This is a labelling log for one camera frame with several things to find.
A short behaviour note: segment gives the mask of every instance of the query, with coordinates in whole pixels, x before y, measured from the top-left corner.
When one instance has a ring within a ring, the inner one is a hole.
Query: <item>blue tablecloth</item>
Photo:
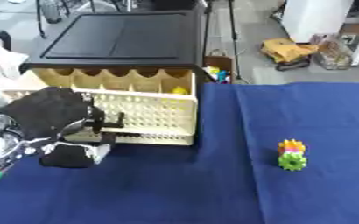
[[[85,170],[20,161],[0,224],[359,224],[359,84],[206,85],[194,147],[121,145]],[[303,171],[277,144],[304,141]]]
[[[236,90],[207,85],[194,147],[118,145],[90,169],[18,162],[0,179],[0,224],[262,223]]]
[[[238,89],[266,224],[359,224],[359,84]],[[278,142],[302,140],[308,167],[277,167]]]

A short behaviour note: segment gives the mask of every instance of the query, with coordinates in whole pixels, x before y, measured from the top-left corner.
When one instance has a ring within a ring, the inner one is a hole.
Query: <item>gray floor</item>
[[[239,33],[240,72],[244,80],[254,84],[283,84],[293,81],[359,81],[359,67],[347,71],[327,71],[313,63],[309,68],[284,73],[275,71],[274,65],[259,52],[264,39],[284,38],[280,25],[271,20],[270,12],[278,6],[279,0],[237,0],[235,1],[236,29]],[[98,7],[98,11],[110,11]],[[50,25],[50,28],[61,24]],[[215,2],[211,17],[208,50],[219,49],[233,56],[229,10],[227,1]],[[28,53],[34,48],[33,39],[38,36],[34,0],[12,5],[0,0],[0,29],[13,37],[14,51]]]

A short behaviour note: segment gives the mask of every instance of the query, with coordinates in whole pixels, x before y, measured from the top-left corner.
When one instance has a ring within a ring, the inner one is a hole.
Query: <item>chair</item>
[[[37,7],[37,21],[38,21],[38,29],[39,29],[39,35],[40,37],[42,37],[43,39],[46,38],[46,35],[45,35],[45,32],[43,31],[43,28],[42,28],[42,19],[41,19],[41,0],[35,0],[35,4],[36,4],[36,7]],[[66,0],[60,0],[62,2],[62,4],[64,5],[65,7],[65,10],[66,10],[66,16],[68,17],[70,15],[70,10],[69,10],[69,7],[67,6],[67,1]],[[121,11],[118,3],[116,2],[116,0],[110,0],[110,2],[116,7],[116,10],[117,11]],[[96,10],[95,10],[95,2],[94,0],[89,0],[89,3],[91,5],[91,10],[93,13],[96,13]]]
[[[11,36],[6,31],[0,31],[0,39],[3,41],[3,48],[11,50]]]

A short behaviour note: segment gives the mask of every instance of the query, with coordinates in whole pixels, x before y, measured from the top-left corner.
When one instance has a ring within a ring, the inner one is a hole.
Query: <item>robotic hand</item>
[[[0,108],[0,170],[24,155],[44,166],[83,168],[99,164],[109,144],[69,143],[63,136],[83,129],[104,113],[70,88],[47,87]]]

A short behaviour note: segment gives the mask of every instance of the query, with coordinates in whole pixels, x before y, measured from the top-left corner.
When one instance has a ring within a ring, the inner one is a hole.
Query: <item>black lid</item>
[[[194,11],[82,14],[26,62],[28,67],[195,65]]]

